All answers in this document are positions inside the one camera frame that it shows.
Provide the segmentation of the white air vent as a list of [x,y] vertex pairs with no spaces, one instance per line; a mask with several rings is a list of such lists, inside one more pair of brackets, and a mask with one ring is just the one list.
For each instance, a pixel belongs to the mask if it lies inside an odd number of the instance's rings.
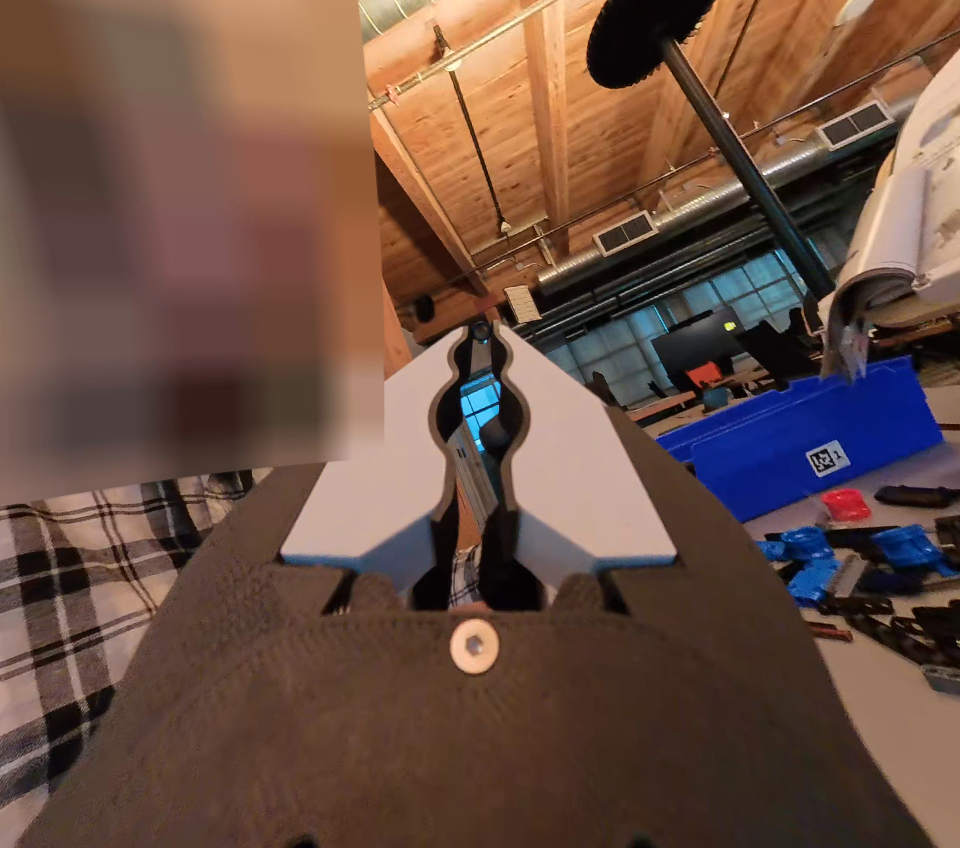
[[650,212],[641,210],[595,233],[592,241],[600,255],[608,258],[654,238],[658,233],[659,227]]
[[826,149],[835,151],[896,124],[889,107],[882,100],[873,99],[822,123],[815,134]]

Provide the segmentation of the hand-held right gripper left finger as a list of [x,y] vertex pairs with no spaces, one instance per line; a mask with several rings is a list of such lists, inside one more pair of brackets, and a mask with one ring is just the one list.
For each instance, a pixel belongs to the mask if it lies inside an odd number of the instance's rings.
[[385,381],[383,437],[327,463],[281,561],[386,576],[417,610],[447,610],[459,538],[455,435],[474,339],[456,329]]

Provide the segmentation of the red wheel rim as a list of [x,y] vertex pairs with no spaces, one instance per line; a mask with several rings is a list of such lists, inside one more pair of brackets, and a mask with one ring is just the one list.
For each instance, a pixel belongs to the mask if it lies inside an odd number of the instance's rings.
[[870,505],[858,489],[833,489],[820,494],[819,501],[832,523],[862,523],[873,517]]

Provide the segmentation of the black pillar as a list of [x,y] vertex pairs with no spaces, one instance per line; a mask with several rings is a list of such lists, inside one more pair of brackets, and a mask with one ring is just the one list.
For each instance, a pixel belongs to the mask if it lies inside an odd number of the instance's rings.
[[827,267],[793,222],[682,49],[715,1],[606,0],[587,41],[587,71],[599,87],[622,90],[666,65],[807,289],[816,299],[824,299],[834,288]]

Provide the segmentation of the person's plaid shirt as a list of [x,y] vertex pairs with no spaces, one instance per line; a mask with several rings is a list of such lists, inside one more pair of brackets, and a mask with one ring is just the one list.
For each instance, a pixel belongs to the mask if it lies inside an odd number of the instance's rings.
[[84,753],[181,570],[269,468],[1,510],[1,845]]

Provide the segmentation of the blue wheel rim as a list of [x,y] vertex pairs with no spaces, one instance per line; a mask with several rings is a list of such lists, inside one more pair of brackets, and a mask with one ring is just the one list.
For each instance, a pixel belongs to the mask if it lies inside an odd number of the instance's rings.
[[933,570],[942,558],[939,547],[918,523],[874,532],[870,541],[898,570]]
[[803,526],[784,531],[779,541],[783,546],[783,560],[788,562],[808,563],[835,559],[834,549],[826,532],[818,526]]

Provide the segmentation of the blue plastic bin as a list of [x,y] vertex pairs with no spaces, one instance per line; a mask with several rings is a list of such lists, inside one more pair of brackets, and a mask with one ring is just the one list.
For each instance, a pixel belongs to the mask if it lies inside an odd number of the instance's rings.
[[749,522],[944,442],[910,358],[798,379],[658,436]]

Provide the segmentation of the pile of black beams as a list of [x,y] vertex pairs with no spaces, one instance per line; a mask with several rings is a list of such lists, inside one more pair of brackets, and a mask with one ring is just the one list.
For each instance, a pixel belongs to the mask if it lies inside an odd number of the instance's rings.
[[[940,665],[958,669],[958,597],[915,606],[906,614],[901,614],[894,604],[897,599],[958,591],[958,573],[949,568],[943,554],[933,569],[891,566],[871,541],[873,533],[891,528],[900,526],[820,527],[842,568],[824,602],[812,608],[797,606],[816,613],[820,619],[815,623],[833,624],[861,634],[919,668]],[[772,564],[787,590],[803,562]]]

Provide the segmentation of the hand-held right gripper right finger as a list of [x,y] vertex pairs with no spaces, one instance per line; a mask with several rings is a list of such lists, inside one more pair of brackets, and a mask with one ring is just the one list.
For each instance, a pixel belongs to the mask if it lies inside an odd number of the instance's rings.
[[506,326],[490,354],[509,444],[487,595],[538,598],[574,575],[673,565],[677,547],[604,402]]

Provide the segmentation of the black display screen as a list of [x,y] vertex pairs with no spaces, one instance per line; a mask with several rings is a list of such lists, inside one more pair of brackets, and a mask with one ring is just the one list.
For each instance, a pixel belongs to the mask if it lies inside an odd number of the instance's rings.
[[730,306],[721,306],[672,327],[652,346],[664,373],[673,383],[687,372],[743,353],[738,341],[745,326]]

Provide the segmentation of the instruction booklet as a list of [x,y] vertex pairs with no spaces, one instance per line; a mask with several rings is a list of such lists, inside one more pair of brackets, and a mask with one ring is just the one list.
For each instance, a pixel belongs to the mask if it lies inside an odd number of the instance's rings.
[[959,55],[920,94],[883,162],[832,294],[819,303],[822,378],[865,375],[873,309],[959,261]]

